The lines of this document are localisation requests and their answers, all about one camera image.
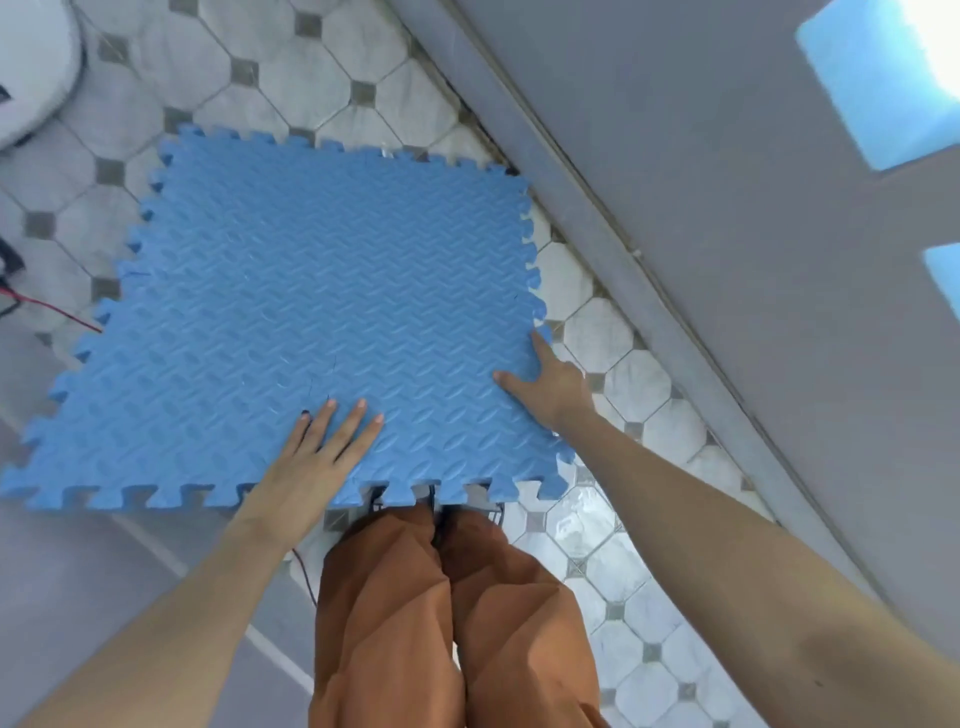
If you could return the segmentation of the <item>person's right hand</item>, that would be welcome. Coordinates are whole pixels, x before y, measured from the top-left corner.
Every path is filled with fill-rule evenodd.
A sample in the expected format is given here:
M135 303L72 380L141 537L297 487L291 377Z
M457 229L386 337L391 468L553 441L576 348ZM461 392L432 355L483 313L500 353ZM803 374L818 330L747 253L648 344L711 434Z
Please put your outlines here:
M546 430L568 436L575 426L596 414L593 395L584 374L575 365L557 357L546 339L537 331L531 342L539 370L533 407L524 407Z

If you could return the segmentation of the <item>person's left hand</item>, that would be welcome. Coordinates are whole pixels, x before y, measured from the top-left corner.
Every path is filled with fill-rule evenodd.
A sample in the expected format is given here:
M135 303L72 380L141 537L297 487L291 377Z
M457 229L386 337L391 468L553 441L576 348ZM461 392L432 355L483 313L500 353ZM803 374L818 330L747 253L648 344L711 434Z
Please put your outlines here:
M278 563L316 527L386 421L382 413L371 415L366 403L366 415L351 445L338 459L327 459L328 431L338 407L330 398L311 414L311 425L296 452L286 452L283 443L224 532L223 541L231 549Z

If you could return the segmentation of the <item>blue foam puzzle mat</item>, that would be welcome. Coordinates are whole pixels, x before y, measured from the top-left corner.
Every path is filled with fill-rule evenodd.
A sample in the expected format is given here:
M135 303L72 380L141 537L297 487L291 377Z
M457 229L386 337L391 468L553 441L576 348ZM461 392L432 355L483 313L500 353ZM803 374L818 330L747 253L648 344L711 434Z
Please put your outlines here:
M229 508L277 458L301 410L365 399L386 426L332 507L440 504L465 487L557 501L572 449L494 383L532 379L546 305L527 182L498 165L318 148L269 134L181 127L159 152L157 196L99 303L80 370L55 381L52 418L23 431L29 461L0 494L30 508L115 511L192 492Z

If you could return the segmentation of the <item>person's right forearm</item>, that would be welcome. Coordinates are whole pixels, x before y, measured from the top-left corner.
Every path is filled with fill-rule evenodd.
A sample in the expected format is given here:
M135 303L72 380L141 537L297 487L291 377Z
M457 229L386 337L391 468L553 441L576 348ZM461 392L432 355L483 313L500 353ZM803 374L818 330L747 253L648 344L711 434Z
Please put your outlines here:
M546 423L770 728L960 728L960 665L801 540L593 410Z

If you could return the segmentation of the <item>person's left forearm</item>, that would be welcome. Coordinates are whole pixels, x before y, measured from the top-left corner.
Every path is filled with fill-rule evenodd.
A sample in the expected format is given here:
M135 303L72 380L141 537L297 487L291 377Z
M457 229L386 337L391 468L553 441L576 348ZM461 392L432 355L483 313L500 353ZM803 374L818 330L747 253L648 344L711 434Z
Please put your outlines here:
M17 728L208 728L284 555L310 526L235 516L210 552Z

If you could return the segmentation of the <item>orange trousers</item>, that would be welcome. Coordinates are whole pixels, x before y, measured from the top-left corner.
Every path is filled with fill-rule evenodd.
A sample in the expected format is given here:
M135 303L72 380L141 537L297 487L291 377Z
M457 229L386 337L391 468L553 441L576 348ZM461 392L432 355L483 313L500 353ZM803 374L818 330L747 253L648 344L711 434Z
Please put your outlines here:
M423 503L326 553L308 728L609 728L574 593L483 513Z

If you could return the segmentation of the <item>white round appliance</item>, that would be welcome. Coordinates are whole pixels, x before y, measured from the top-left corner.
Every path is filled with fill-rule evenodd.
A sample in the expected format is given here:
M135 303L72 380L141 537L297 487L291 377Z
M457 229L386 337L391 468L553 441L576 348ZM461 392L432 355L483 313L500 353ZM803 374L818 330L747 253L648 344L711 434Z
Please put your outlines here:
M0 152L26 140L66 103L83 55L70 0L0 0Z

